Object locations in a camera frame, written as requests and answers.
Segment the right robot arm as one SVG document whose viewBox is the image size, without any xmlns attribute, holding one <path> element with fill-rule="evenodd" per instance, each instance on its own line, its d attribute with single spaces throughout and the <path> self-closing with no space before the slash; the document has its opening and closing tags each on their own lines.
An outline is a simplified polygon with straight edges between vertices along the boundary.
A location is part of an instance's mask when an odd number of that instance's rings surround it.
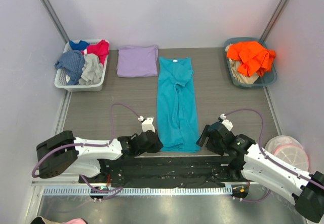
<svg viewBox="0 0 324 224">
<path fill-rule="evenodd" d="M 251 180 L 281 195 L 307 220 L 323 217 L 323 173 L 311 174 L 273 156 L 244 134 L 234 135 L 225 121 L 206 125 L 196 144 L 231 157 L 229 176 Z"/>
</svg>

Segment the blue checked shirt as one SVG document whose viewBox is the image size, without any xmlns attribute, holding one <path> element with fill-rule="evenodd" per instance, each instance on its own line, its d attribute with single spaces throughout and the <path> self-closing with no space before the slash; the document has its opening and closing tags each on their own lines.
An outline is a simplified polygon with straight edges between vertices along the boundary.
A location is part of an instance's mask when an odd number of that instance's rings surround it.
<svg viewBox="0 0 324 224">
<path fill-rule="evenodd" d="M 78 81 L 81 78 L 84 64 L 85 58 L 82 52 L 78 50 L 70 50 L 61 55 L 60 59 L 55 63 L 55 68 L 64 69 L 66 74 L 70 77 L 66 84 L 68 86 L 74 86 L 78 84 Z"/>
</svg>

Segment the orange t shirt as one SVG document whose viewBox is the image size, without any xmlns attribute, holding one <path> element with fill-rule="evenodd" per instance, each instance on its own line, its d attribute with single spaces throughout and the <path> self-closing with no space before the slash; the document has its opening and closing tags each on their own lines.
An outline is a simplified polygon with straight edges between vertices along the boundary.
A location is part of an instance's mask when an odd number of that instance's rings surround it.
<svg viewBox="0 0 324 224">
<path fill-rule="evenodd" d="M 245 77 L 263 77 L 271 72 L 276 57 L 274 50 L 268 50 L 257 41 L 239 42 L 226 47 L 226 57 L 234 63 L 234 71 Z"/>
</svg>

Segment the left aluminium corner post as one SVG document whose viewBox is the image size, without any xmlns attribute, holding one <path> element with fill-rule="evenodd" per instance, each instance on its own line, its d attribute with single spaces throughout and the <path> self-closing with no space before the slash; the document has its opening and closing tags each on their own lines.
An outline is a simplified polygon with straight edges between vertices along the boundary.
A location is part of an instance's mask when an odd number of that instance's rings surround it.
<svg viewBox="0 0 324 224">
<path fill-rule="evenodd" d="M 56 14 L 50 0 L 40 0 L 44 8 L 46 9 L 46 12 L 50 16 L 52 22 L 54 23 L 56 29 L 58 30 L 60 36 L 62 37 L 63 41 L 65 43 L 69 42 L 69 36 L 67 32 L 65 31 L 58 15 Z"/>
</svg>

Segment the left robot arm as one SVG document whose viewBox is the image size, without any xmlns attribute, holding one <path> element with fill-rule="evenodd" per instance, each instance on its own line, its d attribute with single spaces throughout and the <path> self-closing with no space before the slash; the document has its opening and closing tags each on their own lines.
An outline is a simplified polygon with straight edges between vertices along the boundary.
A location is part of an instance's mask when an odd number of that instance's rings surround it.
<svg viewBox="0 0 324 224">
<path fill-rule="evenodd" d="M 151 130 L 111 140 L 83 139 L 66 130 L 37 145 L 38 163 L 31 175 L 47 179 L 74 174 L 102 183 L 108 171 L 100 165 L 101 160 L 117 161 L 143 153 L 157 153 L 162 148 L 157 133 Z"/>
</svg>

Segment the grey t shirt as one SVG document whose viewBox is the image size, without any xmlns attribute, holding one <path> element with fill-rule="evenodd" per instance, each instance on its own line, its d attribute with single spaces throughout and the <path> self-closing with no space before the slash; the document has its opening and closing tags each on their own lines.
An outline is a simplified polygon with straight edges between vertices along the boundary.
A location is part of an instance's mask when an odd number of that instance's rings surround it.
<svg viewBox="0 0 324 224">
<path fill-rule="evenodd" d="M 103 65 L 95 54 L 84 55 L 85 64 L 78 83 L 82 86 L 96 85 L 100 83 L 103 74 Z"/>
</svg>

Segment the right aluminium corner post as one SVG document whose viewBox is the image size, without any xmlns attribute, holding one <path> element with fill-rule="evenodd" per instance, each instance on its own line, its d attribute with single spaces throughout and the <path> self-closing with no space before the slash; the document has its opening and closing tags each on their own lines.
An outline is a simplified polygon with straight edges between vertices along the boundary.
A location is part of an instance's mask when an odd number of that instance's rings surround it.
<svg viewBox="0 0 324 224">
<path fill-rule="evenodd" d="M 272 13 L 266 27 L 263 30 L 263 33 L 260 37 L 261 41 L 266 41 L 276 22 L 279 20 L 280 15 L 283 13 L 285 7 L 287 6 L 288 2 L 289 0 L 279 0 L 279 3 L 276 5 L 274 12 Z"/>
</svg>

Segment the white plastic basket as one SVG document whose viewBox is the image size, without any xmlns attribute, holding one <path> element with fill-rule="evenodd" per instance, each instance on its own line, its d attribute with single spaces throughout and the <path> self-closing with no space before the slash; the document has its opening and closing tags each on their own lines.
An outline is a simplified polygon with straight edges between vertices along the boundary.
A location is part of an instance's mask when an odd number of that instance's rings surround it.
<svg viewBox="0 0 324 224">
<path fill-rule="evenodd" d="M 89 43 L 90 45 L 95 45 L 95 44 L 99 43 L 101 40 L 102 39 L 87 39 L 84 41 Z M 63 53 L 70 51 L 70 50 L 72 50 L 72 48 L 70 47 L 69 42 L 67 42 L 65 44 Z M 108 56 L 109 55 L 107 55 L 105 58 L 104 65 L 103 65 L 102 78 L 98 84 L 68 86 L 67 81 L 66 81 L 67 72 L 65 71 L 65 69 L 58 69 L 56 76 L 55 76 L 55 81 L 54 81 L 55 87 L 60 88 L 60 89 L 65 89 L 66 91 L 69 91 L 69 92 L 101 91 L 102 87 L 103 87 L 103 83 L 104 83 L 105 74 L 106 74 L 106 68 L 107 68 L 107 64 L 108 64 L 108 62 L 107 62 Z"/>
</svg>

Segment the royal blue t shirt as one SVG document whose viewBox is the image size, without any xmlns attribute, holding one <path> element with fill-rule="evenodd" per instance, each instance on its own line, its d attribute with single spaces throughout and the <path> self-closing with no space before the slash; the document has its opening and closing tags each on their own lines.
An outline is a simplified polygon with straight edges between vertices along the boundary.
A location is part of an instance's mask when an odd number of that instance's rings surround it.
<svg viewBox="0 0 324 224">
<path fill-rule="evenodd" d="M 73 41 L 69 41 L 69 45 L 72 50 L 83 51 L 85 50 L 90 44 L 86 41 L 80 40 L 78 43 Z"/>
</svg>

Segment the aluminium frame rails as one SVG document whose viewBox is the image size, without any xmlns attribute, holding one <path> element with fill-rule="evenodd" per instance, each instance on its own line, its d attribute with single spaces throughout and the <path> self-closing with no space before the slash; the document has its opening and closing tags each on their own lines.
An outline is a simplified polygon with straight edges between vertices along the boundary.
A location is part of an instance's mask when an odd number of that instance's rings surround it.
<svg viewBox="0 0 324 224">
<path fill-rule="evenodd" d="M 71 185 L 71 184 L 79 184 L 78 180 L 79 180 L 79 175 L 62 174 L 47 179 L 34 178 L 32 180 L 32 185 Z"/>
</svg>

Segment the beige garment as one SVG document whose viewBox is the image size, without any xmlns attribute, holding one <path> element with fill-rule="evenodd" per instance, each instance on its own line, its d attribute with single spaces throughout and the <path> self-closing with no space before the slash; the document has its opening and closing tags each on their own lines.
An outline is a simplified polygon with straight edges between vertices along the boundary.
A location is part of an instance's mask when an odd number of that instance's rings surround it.
<svg viewBox="0 0 324 224">
<path fill-rule="evenodd" d="M 239 42 L 225 48 L 234 76 L 240 82 L 253 84 L 260 77 L 260 63 L 255 59 L 260 51 L 261 45 L 256 41 Z"/>
</svg>

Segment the red t shirt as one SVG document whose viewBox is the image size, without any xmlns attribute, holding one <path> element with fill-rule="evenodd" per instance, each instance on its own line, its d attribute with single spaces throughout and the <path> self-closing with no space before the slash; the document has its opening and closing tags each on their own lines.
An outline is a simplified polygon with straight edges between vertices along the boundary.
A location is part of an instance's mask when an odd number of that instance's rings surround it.
<svg viewBox="0 0 324 224">
<path fill-rule="evenodd" d="M 109 42 L 106 40 L 101 40 L 99 43 L 95 45 L 89 45 L 85 50 L 83 50 L 83 54 L 95 54 L 102 65 L 105 64 L 105 59 L 109 54 Z"/>
</svg>

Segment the teal t shirt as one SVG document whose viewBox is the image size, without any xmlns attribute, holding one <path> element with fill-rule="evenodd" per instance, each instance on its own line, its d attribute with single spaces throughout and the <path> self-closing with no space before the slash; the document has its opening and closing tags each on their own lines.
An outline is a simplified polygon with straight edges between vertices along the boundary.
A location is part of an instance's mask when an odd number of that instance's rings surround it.
<svg viewBox="0 0 324 224">
<path fill-rule="evenodd" d="M 193 75 L 190 58 L 159 58 L 157 130 L 163 152 L 200 150 Z"/>
</svg>

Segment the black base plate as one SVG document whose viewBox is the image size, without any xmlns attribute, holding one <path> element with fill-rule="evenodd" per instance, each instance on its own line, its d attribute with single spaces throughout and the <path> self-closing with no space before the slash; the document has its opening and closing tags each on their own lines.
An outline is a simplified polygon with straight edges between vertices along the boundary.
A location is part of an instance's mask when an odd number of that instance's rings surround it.
<svg viewBox="0 0 324 224">
<path fill-rule="evenodd" d="M 242 174 L 230 168 L 229 156 L 127 157 L 101 159 L 97 176 L 86 178 L 123 188 L 213 188 L 227 182 L 245 182 Z"/>
</svg>

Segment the aluminium corner post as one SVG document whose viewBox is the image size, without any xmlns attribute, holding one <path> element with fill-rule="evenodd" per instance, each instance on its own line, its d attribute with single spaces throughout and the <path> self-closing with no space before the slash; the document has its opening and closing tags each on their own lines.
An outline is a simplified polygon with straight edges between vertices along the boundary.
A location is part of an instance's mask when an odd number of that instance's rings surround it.
<svg viewBox="0 0 324 224">
<path fill-rule="evenodd" d="M 287 6 L 288 2 L 289 0 L 279 0 L 279 3 L 276 5 L 274 12 L 272 13 L 266 27 L 263 30 L 263 33 L 260 37 L 261 41 L 266 41 L 276 22 L 279 20 L 280 15 L 283 13 L 285 7 Z"/>
<path fill-rule="evenodd" d="M 63 41 L 65 43 L 69 42 L 69 36 L 67 32 L 65 31 L 58 15 L 56 14 L 50 0 L 40 0 L 44 8 L 46 9 L 46 12 L 50 16 L 52 22 L 54 23 L 56 29 L 58 30 L 60 36 L 62 37 Z"/>
</svg>

